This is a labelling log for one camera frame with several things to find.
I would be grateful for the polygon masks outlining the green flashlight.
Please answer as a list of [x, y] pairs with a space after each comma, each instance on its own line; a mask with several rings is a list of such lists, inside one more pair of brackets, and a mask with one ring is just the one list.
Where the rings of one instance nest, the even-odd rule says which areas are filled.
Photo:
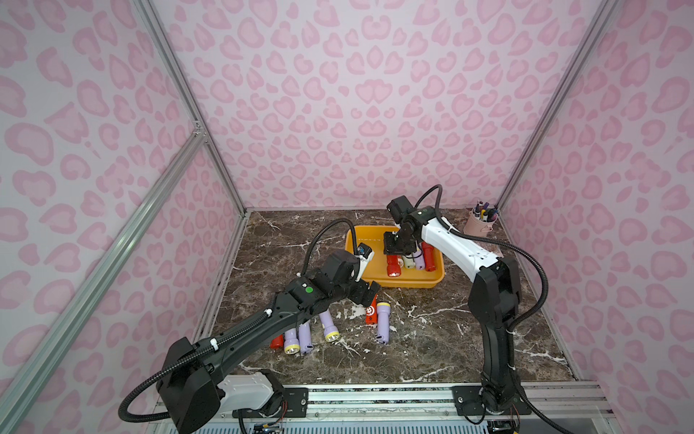
[[406, 269], [414, 269], [415, 268], [415, 262], [410, 256], [403, 255], [402, 261], [403, 261], [403, 265]]

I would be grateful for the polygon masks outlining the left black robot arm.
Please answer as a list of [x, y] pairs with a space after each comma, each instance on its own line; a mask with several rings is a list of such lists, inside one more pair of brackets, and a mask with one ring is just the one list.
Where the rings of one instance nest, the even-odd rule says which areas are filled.
[[[318, 268], [303, 267], [267, 307], [235, 327], [196, 343], [186, 338], [176, 341], [162, 369], [124, 398], [117, 410], [119, 419], [129, 423], [170, 419], [180, 433], [199, 430], [218, 413], [228, 396], [220, 383], [263, 345], [343, 299], [363, 307], [372, 305], [380, 287], [363, 279], [372, 256], [366, 244], [354, 242], [350, 251], [332, 253]], [[166, 411], [130, 412], [130, 405], [151, 386], [157, 389]]]

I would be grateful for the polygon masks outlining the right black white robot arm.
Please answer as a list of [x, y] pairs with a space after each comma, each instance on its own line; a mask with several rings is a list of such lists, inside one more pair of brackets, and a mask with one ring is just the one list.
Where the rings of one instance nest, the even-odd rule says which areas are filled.
[[515, 363], [515, 329], [545, 304], [549, 296], [547, 273], [540, 262], [524, 249], [509, 242], [489, 241], [525, 258], [540, 277], [540, 296], [530, 309], [521, 314], [522, 284], [517, 260], [484, 249], [480, 245], [485, 241], [484, 237], [468, 235], [455, 228], [440, 211], [443, 186], [436, 184], [424, 196], [433, 192], [437, 198], [432, 206], [421, 207], [421, 202], [412, 204], [404, 195], [390, 201], [387, 210], [399, 231], [384, 235], [384, 253], [410, 255], [417, 246], [428, 244], [455, 263], [471, 280], [468, 307], [481, 327], [484, 351], [481, 389], [474, 400], [482, 416], [476, 423], [482, 423], [486, 415], [509, 412], [517, 401], [521, 401], [551, 428], [568, 433], [568, 429], [531, 403]]

